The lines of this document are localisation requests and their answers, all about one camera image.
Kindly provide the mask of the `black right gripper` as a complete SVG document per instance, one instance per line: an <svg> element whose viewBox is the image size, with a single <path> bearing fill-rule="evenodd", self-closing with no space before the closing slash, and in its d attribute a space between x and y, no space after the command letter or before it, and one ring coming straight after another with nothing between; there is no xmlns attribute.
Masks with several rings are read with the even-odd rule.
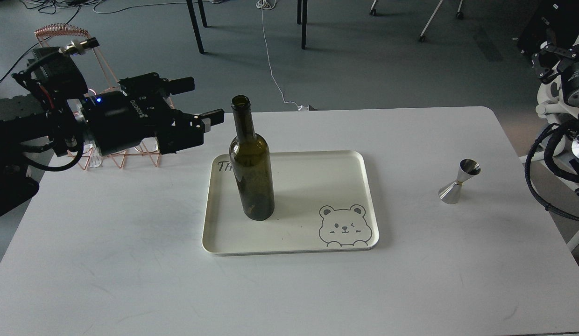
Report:
<svg viewBox="0 0 579 336"><path fill-rule="evenodd" d="M579 60L579 51L574 47L558 47L554 42L545 41L541 44L539 52L531 56L532 68L539 81L550 84L558 74L552 67L542 64L542 59L547 55L555 55L559 59ZM564 101L579 101L579 62L565 69L561 75L561 94Z"/></svg>

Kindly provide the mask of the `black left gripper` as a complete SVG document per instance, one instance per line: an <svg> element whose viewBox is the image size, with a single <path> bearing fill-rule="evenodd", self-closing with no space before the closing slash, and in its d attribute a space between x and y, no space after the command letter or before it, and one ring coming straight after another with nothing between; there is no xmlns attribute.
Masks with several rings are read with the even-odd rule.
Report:
<svg viewBox="0 0 579 336"><path fill-rule="evenodd" d="M172 109L166 98L193 91L194 78L161 78L156 72L120 79L121 91L80 100L85 142L93 143L101 156L108 156L156 138L159 153L204 144L204 134L224 122L224 110L198 115Z"/></svg>

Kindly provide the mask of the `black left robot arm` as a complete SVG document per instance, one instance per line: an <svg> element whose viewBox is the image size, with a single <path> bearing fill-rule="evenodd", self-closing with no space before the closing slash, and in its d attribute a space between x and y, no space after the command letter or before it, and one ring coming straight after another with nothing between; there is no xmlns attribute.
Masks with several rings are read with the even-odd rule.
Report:
<svg viewBox="0 0 579 336"><path fill-rule="evenodd" d="M170 81L153 72L89 96L71 57L98 46L91 37L39 48L27 68L12 75L28 93L0 99L0 217L38 193L29 167L61 172L78 164L87 144L107 156L146 138L155 138L160 154L174 154L202 145L204 134L224 122L223 109L196 115L168 104L172 94L194 90L191 77Z"/></svg>

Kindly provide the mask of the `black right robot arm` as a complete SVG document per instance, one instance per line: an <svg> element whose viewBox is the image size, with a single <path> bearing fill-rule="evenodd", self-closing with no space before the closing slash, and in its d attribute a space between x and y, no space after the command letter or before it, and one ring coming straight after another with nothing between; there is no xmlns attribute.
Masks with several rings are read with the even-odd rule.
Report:
<svg viewBox="0 0 579 336"><path fill-rule="evenodd" d="M524 178L531 195L548 212L579 222L579 217L557 208L543 199L531 183L530 162L535 157L542 142L544 162L553 175L573 183L579 183L579 43L571 48L561 48L552 41L542 44L540 50L531 57L532 66L537 78L543 84L551 84L559 79L556 85L559 101L555 107L560 107L557 113L567 113L571 119L562 123L551 123L537 136L524 160ZM572 159L569 165L572 171L561 168L555 161L556 149L564 145L565 140L572 143ZM575 189L579 196L579 187Z"/></svg>

